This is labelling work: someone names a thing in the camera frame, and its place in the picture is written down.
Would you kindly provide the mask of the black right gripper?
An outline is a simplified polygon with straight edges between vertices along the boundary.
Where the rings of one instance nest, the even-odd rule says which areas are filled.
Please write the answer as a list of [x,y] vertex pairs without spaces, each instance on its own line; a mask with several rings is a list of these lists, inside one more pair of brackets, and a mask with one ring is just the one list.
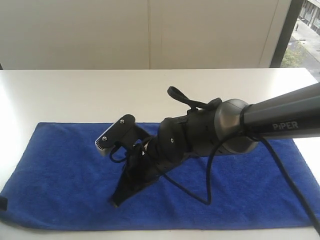
[[175,168],[175,143],[137,142],[125,156],[123,173],[109,199],[116,208]]

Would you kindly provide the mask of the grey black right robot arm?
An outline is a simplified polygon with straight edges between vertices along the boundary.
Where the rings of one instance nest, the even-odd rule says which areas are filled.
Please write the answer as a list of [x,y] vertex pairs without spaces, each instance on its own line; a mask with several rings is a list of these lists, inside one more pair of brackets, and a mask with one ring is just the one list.
[[101,145],[111,153],[119,148],[126,150],[125,165],[111,196],[116,206],[189,158],[244,154],[263,138],[320,134],[319,84],[256,104],[220,98],[203,103],[187,98],[175,87],[167,92],[189,106],[186,115],[165,118],[156,135],[150,135],[127,114],[102,138]]

